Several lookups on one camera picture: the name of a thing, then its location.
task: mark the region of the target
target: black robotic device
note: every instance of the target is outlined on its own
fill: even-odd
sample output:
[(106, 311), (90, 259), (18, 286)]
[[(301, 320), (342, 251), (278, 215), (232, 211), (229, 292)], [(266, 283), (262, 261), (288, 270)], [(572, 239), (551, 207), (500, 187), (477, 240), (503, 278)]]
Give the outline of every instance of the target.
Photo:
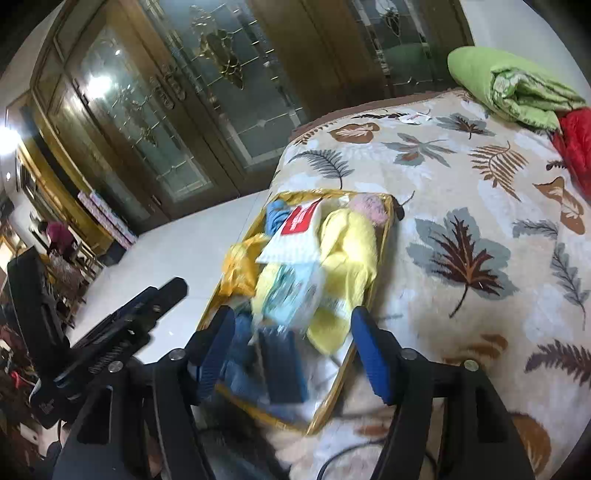
[[(149, 478), (145, 425), (155, 425), (171, 480), (285, 478), (259, 449), (209, 442), (191, 406), (213, 391), (230, 346), (234, 313), (221, 307), (183, 349), (143, 365), (133, 354), (158, 319), (187, 293), (174, 278), (149, 287), (70, 348), (55, 314), (43, 265), (30, 249), (8, 266), (12, 302), (40, 382), (31, 404), (40, 422), (73, 421), (54, 480)], [(433, 398), (446, 399), (435, 477), (533, 480), (528, 456), (488, 377), (471, 365), (443, 365), (400, 347), (363, 307), (353, 338), (374, 391), (398, 406), (372, 480), (417, 480), (426, 453)]]

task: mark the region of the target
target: bed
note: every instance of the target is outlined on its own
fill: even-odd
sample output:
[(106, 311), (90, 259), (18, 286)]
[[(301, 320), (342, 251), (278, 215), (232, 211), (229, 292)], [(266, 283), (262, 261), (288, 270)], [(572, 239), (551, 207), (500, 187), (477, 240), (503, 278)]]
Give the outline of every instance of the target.
[[(315, 188), (404, 204), (374, 316), (431, 360), (476, 360), (537, 478), (551, 478), (591, 417), (591, 226), (550, 140), (461, 89), (374, 102), (307, 125), (285, 149), (270, 196)], [(357, 366), (318, 435), (267, 436), (291, 477), (310, 479), (335, 453), (383, 436), (391, 416)], [(332, 474), (368, 478), (378, 454), (364, 449)]]

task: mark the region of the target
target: yellow box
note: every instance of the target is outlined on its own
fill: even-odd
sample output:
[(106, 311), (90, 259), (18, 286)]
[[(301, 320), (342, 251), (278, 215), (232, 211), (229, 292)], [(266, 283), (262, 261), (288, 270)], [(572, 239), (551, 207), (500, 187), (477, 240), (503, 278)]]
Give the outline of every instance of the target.
[[(277, 194), (273, 198), (273, 200), (283, 200), (288, 205), (297, 205), (297, 204), (300, 204), (303, 202), (309, 202), (310, 200), (314, 200), (314, 199), (318, 199), (318, 198), (334, 198), (334, 197), (338, 198), (338, 197), (342, 197), (344, 195), (349, 195), (349, 197), (353, 197), (358, 194), (360, 194), (360, 192), (347, 192), (345, 190), (325, 190), (325, 189), (303, 190), (300, 192), (282, 192), (282, 193)], [(382, 236), (381, 236), (381, 238), (376, 238), (376, 240), (378, 241), (377, 247), (378, 247), (378, 276), (379, 276), (379, 268), (380, 268), (380, 265), (382, 264), (382, 255), (384, 253), (384, 248), (386, 246), (388, 232), (390, 230), (392, 222), (394, 221), (393, 217), (394, 217), (394, 213), (395, 213), (395, 208), (401, 209), (401, 207), (398, 204), (398, 202), (395, 200), (395, 198), (392, 197), (391, 195), (388, 195), (386, 193), (375, 193), (375, 195), (379, 196), (380, 199), (383, 201), (384, 206), (386, 208), (386, 213), (388, 214), (388, 220), (386, 221), (386, 224), (384, 225), (384, 229), (382, 231)], [(266, 214), (266, 209), (263, 208), (260, 211), (260, 213), (258, 214), (258, 216), (256, 217), (256, 219), (254, 220), (254, 222), (252, 223), (251, 227), (248, 229), (248, 232), (244, 236), (244, 240), (252, 237), (253, 235), (256, 235), (257, 233), (264, 232), (264, 230), (265, 230), (265, 214)], [(374, 280), (372, 282), (372, 284), (369, 286), (369, 288), (365, 292), (365, 300), (363, 302), (363, 305), (365, 307), (367, 307), (368, 310), (369, 310), (369, 308), (373, 302), (373, 299), (374, 299), (375, 286), (376, 286), (377, 279), (378, 278), (376, 278), (376, 280)], [(217, 285), (217, 288), (216, 288), (215, 292), (213, 293), (212, 298), (209, 300), (209, 304), (207, 305), (207, 308), (203, 314), (203, 317), (201, 318), (201, 320), (197, 326), (198, 330), (206, 328), (209, 324), (209, 322), (207, 320), (211, 319), (213, 316), (213, 313), (221, 305), (224, 305), (228, 301), (229, 297), (227, 297), (225, 295), (221, 295), (219, 292), (220, 292), (220, 284)], [(221, 394), (223, 394), (228, 400), (230, 400), (232, 403), (234, 403), (235, 405), (237, 405), (238, 407), (240, 407), (241, 409), (246, 411), (253, 418), (255, 418), (263, 423), (269, 424), (269, 425), (274, 426), (279, 429), (295, 430), (295, 431), (298, 431), (298, 432), (305, 434), (305, 435), (312, 435), (314, 433), (317, 433), (322, 428), (322, 426), (327, 422), (327, 420), (329, 419), (330, 413), (332, 412), (333, 408), (335, 407), (335, 403), (336, 403), (336, 400), (339, 396), (339, 393), (340, 393), (341, 389), (343, 388), (345, 375), (346, 375), (347, 371), (349, 370), (349, 366), (353, 362), (353, 359), (355, 358), (356, 353), (357, 353), (357, 350), (355, 348), (355, 344), (352, 343), (351, 346), (349, 347), (349, 350), (347, 351), (347, 354), (345, 356), (345, 360), (343, 361), (343, 364), (339, 368), (339, 372), (335, 378), (332, 388), (330, 389), (326, 398), (321, 403), (320, 407), (318, 407), (316, 409), (316, 411), (314, 412), (314, 417), (312, 418), (312, 420), (310, 421), (310, 423), (308, 424), (308, 426), (306, 428), (301, 428), (300, 426), (292, 425), (292, 424), (286, 423), (283, 420), (273, 417), (272, 415), (265, 412), (264, 410), (261, 410), (260, 408), (234, 396), (230, 392), (230, 390), (225, 385), (222, 385), (221, 383), (217, 384), (216, 389)]]

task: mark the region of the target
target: person in maroon shirt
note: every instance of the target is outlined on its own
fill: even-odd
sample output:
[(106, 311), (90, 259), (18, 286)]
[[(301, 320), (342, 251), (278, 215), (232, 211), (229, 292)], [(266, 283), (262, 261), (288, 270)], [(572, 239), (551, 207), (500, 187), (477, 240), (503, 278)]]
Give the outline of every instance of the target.
[(39, 222), (39, 232), (44, 233), (50, 240), (47, 255), (57, 250), (68, 263), (72, 263), (72, 254), (76, 249), (76, 239), (68, 230), (68, 226), (61, 222)]

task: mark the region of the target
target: metal screw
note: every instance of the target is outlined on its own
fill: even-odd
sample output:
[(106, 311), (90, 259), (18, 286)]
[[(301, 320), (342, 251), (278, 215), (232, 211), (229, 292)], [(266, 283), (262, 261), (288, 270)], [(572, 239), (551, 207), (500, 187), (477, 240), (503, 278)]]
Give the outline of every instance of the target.
[(180, 360), (184, 358), (184, 350), (182, 348), (175, 348), (174, 350), (170, 351), (168, 358), (171, 360)]
[(466, 360), (464, 362), (464, 368), (466, 370), (469, 370), (470, 372), (475, 372), (476, 370), (478, 370), (478, 363), (475, 362), (474, 360)]
[(109, 364), (109, 372), (111, 372), (112, 374), (115, 374), (115, 373), (121, 371), (122, 368), (123, 368), (123, 362), (120, 362), (119, 360), (116, 360), (116, 361), (111, 362)]
[(412, 348), (403, 348), (400, 350), (400, 356), (405, 360), (416, 360), (418, 357), (417, 351)]

